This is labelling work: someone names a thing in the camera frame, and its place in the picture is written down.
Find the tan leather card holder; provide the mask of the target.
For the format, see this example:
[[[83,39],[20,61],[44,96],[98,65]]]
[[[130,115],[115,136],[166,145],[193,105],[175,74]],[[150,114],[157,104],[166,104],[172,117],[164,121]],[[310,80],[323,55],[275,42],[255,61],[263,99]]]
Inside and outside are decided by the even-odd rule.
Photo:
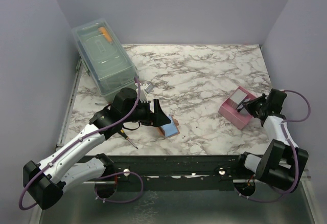
[[[158,127],[159,134],[164,138],[170,138],[173,136],[176,136],[180,134],[179,131],[179,122],[177,119],[175,119],[172,115],[168,115],[168,118],[170,119],[170,123],[163,125],[161,127]]]

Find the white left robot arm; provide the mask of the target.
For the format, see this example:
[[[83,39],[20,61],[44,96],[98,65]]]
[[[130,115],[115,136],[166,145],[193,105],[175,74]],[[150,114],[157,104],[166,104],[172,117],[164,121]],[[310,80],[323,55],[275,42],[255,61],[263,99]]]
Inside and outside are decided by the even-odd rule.
[[[144,126],[161,127],[171,120],[162,111],[159,100],[154,99],[154,109],[149,101],[139,99],[140,92],[121,89],[114,101],[96,112],[79,134],[39,163],[29,161],[23,167],[24,192],[28,192],[43,210],[52,207],[71,187],[85,181],[113,176],[113,162],[104,154],[81,165],[78,161],[89,151],[119,132],[126,122]]]

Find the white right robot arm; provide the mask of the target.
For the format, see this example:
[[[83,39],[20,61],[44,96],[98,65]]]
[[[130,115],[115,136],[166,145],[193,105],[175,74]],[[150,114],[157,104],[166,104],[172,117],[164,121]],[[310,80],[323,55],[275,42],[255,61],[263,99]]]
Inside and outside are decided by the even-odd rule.
[[[256,178],[281,194],[292,193],[299,183],[309,154],[297,146],[288,131],[288,120],[281,114],[288,90],[272,89],[269,95],[243,103],[254,118],[260,120],[270,144],[262,156],[249,152],[241,154],[235,166],[239,178],[246,179],[253,173]]]

